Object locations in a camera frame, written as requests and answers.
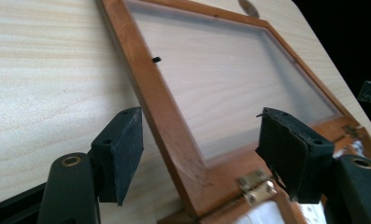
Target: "metal hinge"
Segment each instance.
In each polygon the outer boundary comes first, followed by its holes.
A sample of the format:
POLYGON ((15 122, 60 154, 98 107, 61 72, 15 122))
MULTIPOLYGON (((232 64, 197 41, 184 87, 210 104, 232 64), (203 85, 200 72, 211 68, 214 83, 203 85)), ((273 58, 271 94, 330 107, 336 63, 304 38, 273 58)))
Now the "metal hinge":
POLYGON ((242 176, 238 179, 238 185, 244 191, 244 198, 251 207, 277 194, 271 177, 263 169, 242 176))
POLYGON ((343 138, 345 138, 346 136, 349 136, 353 139, 358 139, 360 137, 358 131, 362 128, 363 128, 362 125, 358 125, 358 126, 354 127, 353 125, 347 124, 347 125, 342 127, 344 133, 342 133, 339 137, 337 137, 332 142, 336 143, 336 142, 342 140, 343 138))

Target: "wooden frame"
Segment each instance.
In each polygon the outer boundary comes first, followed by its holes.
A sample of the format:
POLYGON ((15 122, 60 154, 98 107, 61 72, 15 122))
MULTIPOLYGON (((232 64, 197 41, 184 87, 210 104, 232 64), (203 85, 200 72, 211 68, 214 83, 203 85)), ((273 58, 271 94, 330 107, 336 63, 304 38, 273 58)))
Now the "wooden frame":
MULTIPOLYGON (((342 127, 344 125, 358 125, 343 105, 317 79, 267 21, 185 0, 148 0, 144 2, 259 26, 269 30, 343 114, 339 118, 316 124, 313 128, 327 139, 335 140, 341 135, 340 133, 343 133, 342 127)), ((268 171, 264 161, 253 151, 248 154, 235 154, 230 160, 212 167, 206 167, 190 130, 185 124, 172 94, 165 85, 157 65, 152 62, 148 47, 125 3, 122 0, 101 0, 100 3, 107 19, 108 28, 111 30, 114 40, 118 42, 118 47, 126 56, 132 74, 130 79, 133 87, 155 141, 164 157, 164 162, 184 203, 186 213, 192 220, 201 223, 225 222, 245 213, 250 208, 239 197, 241 196, 241 190, 236 180, 259 167, 268 171)), ((349 141, 350 138, 345 137, 338 142, 336 147, 341 148, 349 141)), ((256 146, 254 144, 245 149, 252 151, 256 146)), ((274 200, 278 203, 286 222, 305 222, 296 204, 289 203, 283 192, 275 196, 274 200)))

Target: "wooden table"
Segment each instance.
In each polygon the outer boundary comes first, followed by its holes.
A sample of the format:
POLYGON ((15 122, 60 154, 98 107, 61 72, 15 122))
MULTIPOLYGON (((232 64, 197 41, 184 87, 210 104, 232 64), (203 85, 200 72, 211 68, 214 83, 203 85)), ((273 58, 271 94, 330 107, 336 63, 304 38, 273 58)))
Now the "wooden table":
MULTIPOLYGON (((244 14, 236 0, 197 2, 244 14)), ((371 134, 296 5, 252 2, 371 134)), ((138 105, 127 74, 94 1, 0 1, 0 202, 45 182, 55 159, 87 152, 118 112, 138 105)), ((103 223, 155 223, 182 207, 147 122, 144 138, 124 207, 100 204, 103 223)))

